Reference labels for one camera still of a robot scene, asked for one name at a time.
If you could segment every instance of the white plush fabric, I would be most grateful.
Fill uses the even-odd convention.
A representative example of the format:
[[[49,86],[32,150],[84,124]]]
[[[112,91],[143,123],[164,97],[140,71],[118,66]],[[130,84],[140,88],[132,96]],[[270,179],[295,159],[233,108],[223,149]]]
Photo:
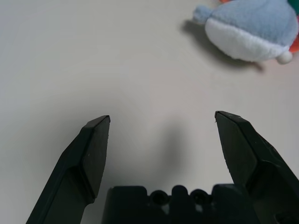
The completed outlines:
[[[278,57],[290,48],[271,43],[214,18],[206,21],[205,29],[210,41],[234,59],[265,61]]]

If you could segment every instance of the white pompom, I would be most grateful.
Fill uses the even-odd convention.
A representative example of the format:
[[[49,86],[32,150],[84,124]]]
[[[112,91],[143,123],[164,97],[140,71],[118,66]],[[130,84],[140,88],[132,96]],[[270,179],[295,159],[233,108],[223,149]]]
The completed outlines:
[[[290,51],[286,51],[276,58],[279,64],[288,64],[292,59],[293,54]]]

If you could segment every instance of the white table surface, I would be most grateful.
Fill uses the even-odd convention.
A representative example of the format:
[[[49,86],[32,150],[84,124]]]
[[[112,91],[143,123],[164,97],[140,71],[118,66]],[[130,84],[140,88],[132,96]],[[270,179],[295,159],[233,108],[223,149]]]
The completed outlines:
[[[214,112],[249,120],[299,176],[299,55],[229,59],[186,23],[217,0],[2,0],[0,218],[25,223],[60,154],[89,120],[111,115],[99,198],[109,187],[232,182]]]

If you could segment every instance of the blue plush fabric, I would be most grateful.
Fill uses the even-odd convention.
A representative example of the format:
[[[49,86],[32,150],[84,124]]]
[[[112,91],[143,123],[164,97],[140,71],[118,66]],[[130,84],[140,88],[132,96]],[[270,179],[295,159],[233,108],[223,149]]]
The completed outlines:
[[[206,6],[197,7],[193,13],[193,19],[198,23],[205,24],[212,12],[213,11]]]
[[[234,0],[213,11],[199,6],[193,17],[198,22],[212,17],[282,46],[292,45],[299,30],[296,13],[287,0]]]

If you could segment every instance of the plush toy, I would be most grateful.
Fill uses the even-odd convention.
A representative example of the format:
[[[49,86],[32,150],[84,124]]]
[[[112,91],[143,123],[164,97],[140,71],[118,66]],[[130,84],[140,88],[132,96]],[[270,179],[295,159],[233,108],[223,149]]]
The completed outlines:
[[[193,20],[204,24],[210,41],[234,59],[275,58],[280,64],[292,60],[290,47],[296,43],[299,26],[287,0],[232,0],[214,10],[198,6]]]

